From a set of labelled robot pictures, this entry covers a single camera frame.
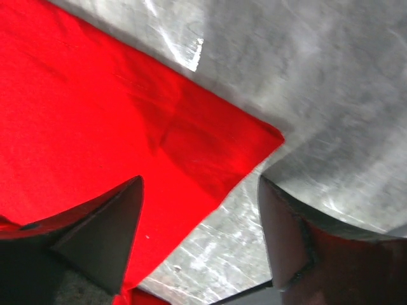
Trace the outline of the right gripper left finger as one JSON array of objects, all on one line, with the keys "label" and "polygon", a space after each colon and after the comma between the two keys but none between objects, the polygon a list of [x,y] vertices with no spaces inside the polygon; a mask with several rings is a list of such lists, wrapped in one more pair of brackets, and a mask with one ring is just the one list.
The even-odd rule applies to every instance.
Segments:
[{"label": "right gripper left finger", "polygon": [[64,277],[120,294],[144,199],[136,176],[49,218],[1,229],[1,304],[55,304]]}]

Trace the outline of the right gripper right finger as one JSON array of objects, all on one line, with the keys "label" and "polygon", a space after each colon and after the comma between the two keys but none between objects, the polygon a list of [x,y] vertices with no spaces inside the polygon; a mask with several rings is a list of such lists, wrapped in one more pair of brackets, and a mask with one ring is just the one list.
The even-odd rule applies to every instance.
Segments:
[{"label": "right gripper right finger", "polygon": [[406,239],[347,224],[266,177],[258,205],[273,286],[284,304],[405,304]]}]

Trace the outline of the red t shirt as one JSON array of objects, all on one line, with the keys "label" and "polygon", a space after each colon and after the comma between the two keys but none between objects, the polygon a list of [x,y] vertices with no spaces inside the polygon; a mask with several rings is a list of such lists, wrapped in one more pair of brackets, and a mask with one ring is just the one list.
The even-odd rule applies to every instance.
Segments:
[{"label": "red t shirt", "polygon": [[136,177],[144,199],[113,304],[283,144],[278,129],[48,1],[1,2],[1,229]]}]

